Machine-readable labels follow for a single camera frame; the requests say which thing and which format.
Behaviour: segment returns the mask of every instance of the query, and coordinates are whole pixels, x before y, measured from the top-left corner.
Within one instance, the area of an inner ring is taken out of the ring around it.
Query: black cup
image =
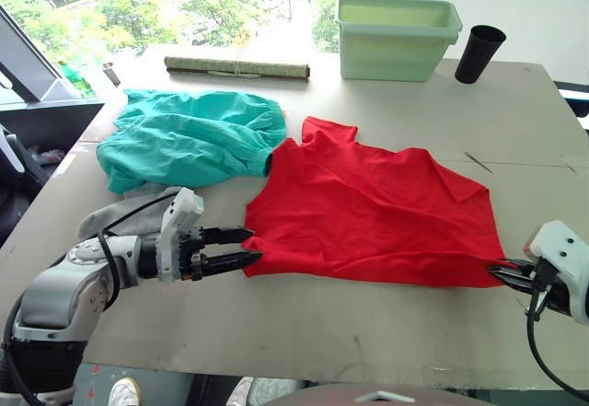
[[[455,77],[464,84],[474,84],[491,57],[505,41],[505,33],[491,26],[475,26],[470,30],[467,48],[460,58]]]

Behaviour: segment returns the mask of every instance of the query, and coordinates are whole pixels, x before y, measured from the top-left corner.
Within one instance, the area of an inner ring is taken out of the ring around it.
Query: window
[[[100,72],[153,44],[336,52],[336,0],[0,0],[58,67]]]

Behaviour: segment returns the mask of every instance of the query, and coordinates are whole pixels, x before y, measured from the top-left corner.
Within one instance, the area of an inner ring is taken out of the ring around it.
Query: person's foot
[[[110,390],[109,406],[140,406],[139,385],[130,377],[121,378]]]

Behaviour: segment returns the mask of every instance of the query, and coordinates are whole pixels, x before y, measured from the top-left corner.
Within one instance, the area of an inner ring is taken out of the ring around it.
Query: rolled mat
[[[190,58],[166,56],[164,64],[169,72],[206,73],[209,75],[269,77],[308,81],[308,64],[263,63],[238,59]]]

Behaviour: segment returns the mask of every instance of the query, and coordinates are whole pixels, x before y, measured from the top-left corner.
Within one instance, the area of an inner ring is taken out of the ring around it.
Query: floor
[[[207,399],[203,400],[198,383],[193,383],[193,375],[82,364],[76,377],[77,393],[74,405],[106,406],[112,384],[121,377],[133,377],[138,381],[142,390],[143,406],[204,406],[205,404],[225,406],[225,401],[218,398],[228,398],[232,386],[237,383],[235,377],[214,377],[220,378],[214,381],[215,393],[209,392]],[[218,390],[223,391],[223,388],[226,392],[219,393]],[[561,390],[471,390],[460,391],[460,393],[498,406],[553,406],[555,404],[582,406],[586,404]]]

